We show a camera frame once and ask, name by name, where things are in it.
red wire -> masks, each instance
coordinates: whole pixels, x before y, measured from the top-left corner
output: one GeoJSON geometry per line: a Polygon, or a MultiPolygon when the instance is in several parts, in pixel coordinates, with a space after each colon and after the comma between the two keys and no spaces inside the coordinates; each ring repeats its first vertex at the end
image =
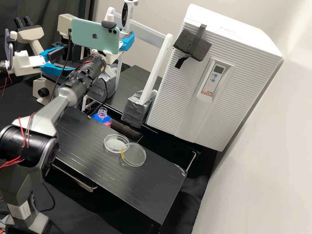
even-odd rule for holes
{"type": "Polygon", "coordinates": [[[19,117],[19,126],[20,126],[20,131],[22,132],[22,136],[23,136],[23,146],[25,146],[26,145],[26,143],[25,143],[25,135],[24,135],[24,131],[23,131],[23,128],[22,128],[22,124],[21,124],[21,122],[20,122],[20,117],[19,117]]]}
{"type": "Polygon", "coordinates": [[[4,95],[4,90],[5,90],[5,88],[7,87],[7,86],[10,86],[11,84],[13,84],[13,82],[12,82],[12,79],[11,79],[11,77],[10,77],[10,74],[8,73],[8,78],[10,79],[10,84],[7,84],[6,82],[7,82],[7,77],[6,77],[6,81],[5,81],[5,84],[3,85],[3,86],[1,86],[0,87],[0,89],[1,88],[3,88],[3,90],[2,90],[2,95],[1,95],[1,97],[0,97],[0,99],[3,97],[3,95],[4,95]]]}
{"type": "Polygon", "coordinates": [[[35,114],[35,112],[30,115],[30,117],[29,117],[29,128],[26,129],[26,131],[28,131],[27,132],[27,138],[28,138],[27,139],[27,148],[29,148],[29,129],[30,129],[30,125],[32,124],[34,114],[35,114]]]}
{"type": "Polygon", "coordinates": [[[25,159],[21,159],[21,160],[18,160],[18,161],[15,161],[15,162],[12,162],[12,163],[8,163],[8,164],[6,164],[5,166],[12,166],[12,165],[14,165],[14,164],[18,164],[18,163],[20,163],[20,162],[22,162],[22,161],[24,161],[25,159]]]}
{"type": "Polygon", "coordinates": [[[0,99],[3,97],[3,95],[4,95],[4,89],[6,88],[6,85],[7,85],[7,83],[5,82],[5,84],[4,84],[4,86],[1,86],[0,88],[3,88],[3,90],[2,90],[2,95],[1,95],[1,97],[0,97],[0,99]]]}
{"type": "MultiPolygon", "coordinates": [[[[23,136],[23,147],[25,147],[25,135],[24,135],[24,131],[23,131],[23,128],[22,128],[22,124],[21,124],[21,122],[20,122],[20,117],[19,117],[19,126],[20,126],[20,130],[21,130],[21,133],[22,133],[22,136],[23,136]]],[[[0,166],[0,169],[1,168],[4,168],[4,167],[7,167],[7,166],[12,166],[12,165],[14,165],[14,164],[17,164],[17,163],[20,163],[20,162],[22,162],[22,161],[24,161],[25,159],[21,159],[20,158],[20,155],[18,156],[18,157],[16,157],[16,158],[14,158],[14,159],[12,159],[12,160],[10,160],[10,161],[8,161],[8,162],[6,162],[6,163],[4,163],[3,165],[1,165],[0,166]]]]}
{"type": "Polygon", "coordinates": [[[19,158],[20,158],[20,156],[18,156],[18,157],[16,157],[15,159],[12,159],[12,160],[6,162],[5,164],[3,164],[3,165],[0,166],[0,169],[3,168],[3,167],[6,167],[6,166],[10,166],[11,163],[17,162],[17,161],[19,160],[19,158]]]}
{"type": "Polygon", "coordinates": [[[84,61],[82,64],[79,64],[79,65],[76,67],[76,70],[77,70],[77,68],[80,67],[81,65],[83,65],[83,64],[85,64],[85,63],[90,63],[90,62],[92,62],[92,60],[84,61]]]}

black foam block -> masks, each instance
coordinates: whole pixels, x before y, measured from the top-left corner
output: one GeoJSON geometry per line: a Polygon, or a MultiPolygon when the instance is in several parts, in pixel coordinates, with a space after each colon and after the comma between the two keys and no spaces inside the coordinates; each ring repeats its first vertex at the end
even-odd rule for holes
{"type": "MultiPolygon", "coordinates": [[[[178,39],[175,41],[173,47],[181,50],[184,53],[189,53],[189,48],[191,47],[194,38],[195,34],[184,29],[179,35],[178,39]]],[[[195,48],[195,51],[191,54],[191,57],[193,59],[196,59],[197,61],[203,61],[211,45],[212,44],[210,44],[209,42],[200,39],[197,47],[195,48]]]]}

gray robot arm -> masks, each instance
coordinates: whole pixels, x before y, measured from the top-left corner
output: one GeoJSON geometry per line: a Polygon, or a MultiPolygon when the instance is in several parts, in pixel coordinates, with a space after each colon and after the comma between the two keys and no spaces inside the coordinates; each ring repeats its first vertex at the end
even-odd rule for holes
{"type": "MultiPolygon", "coordinates": [[[[68,106],[75,106],[88,92],[98,76],[106,68],[106,63],[101,54],[95,55],[91,62],[82,64],[73,70],[67,77],[65,84],[55,92],[55,98],[45,107],[40,109],[33,117],[30,130],[48,136],[56,136],[55,125],[61,119],[68,106]]],[[[21,118],[21,125],[27,128],[29,116],[21,118]]],[[[19,120],[12,123],[20,126],[19,120]]]]}
{"type": "MultiPolygon", "coordinates": [[[[88,63],[73,70],[66,82],[55,92],[55,98],[35,113],[30,126],[29,147],[23,147],[19,120],[0,132],[0,166],[20,156],[19,164],[0,169],[0,190],[10,216],[6,233],[49,233],[51,222],[35,205],[33,187],[42,183],[58,152],[55,125],[68,106],[75,106],[104,71],[104,58],[94,55],[88,63]]],[[[27,129],[29,116],[21,118],[23,130],[27,129]]]]}

blue phone mount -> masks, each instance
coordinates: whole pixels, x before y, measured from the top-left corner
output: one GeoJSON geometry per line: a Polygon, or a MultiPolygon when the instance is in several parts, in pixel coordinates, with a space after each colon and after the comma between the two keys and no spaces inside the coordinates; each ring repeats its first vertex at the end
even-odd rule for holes
{"type": "MultiPolygon", "coordinates": [[[[44,72],[45,74],[47,75],[52,75],[52,76],[59,76],[62,72],[62,67],[57,67],[55,66],[54,64],[50,63],[49,62],[49,59],[48,59],[48,54],[52,51],[55,51],[55,50],[59,50],[59,49],[63,49],[64,47],[55,47],[55,48],[51,48],[51,49],[48,49],[48,50],[45,50],[45,51],[42,51],[39,55],[43,56],[45,61],[46,61],[46,64],[45,65],[42,65],[40,67],[41,71],[44,72]]],[[[74,70],[75,68],[64,68],[64,71],[72,71],[74,70]]]]}
{"type": "Polygon", "coordinates": [[[121,51],[128,51],[130,47],[134,43],[134,32],[131,31],[125,38],[121,39],[121,41],[124,43],[119,50],[121,51]]]}

petri dish lid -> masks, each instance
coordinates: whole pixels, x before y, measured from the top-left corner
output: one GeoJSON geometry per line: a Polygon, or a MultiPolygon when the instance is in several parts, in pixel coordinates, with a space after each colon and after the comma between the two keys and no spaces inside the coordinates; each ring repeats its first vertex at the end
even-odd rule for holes
{"type": "Polygon", "coordinates": [[[121,150],[121,157],[130,166],[141,166],[146,160],[145,150],[137,143],[128,143],[121,150]]]}
{"type": "Polygon", "coordinates": [[[111,153],[121,153],[121,149],[129,143],[127,137],[121,134],[109,134],[104,139],[105,148],[111,153]]]}

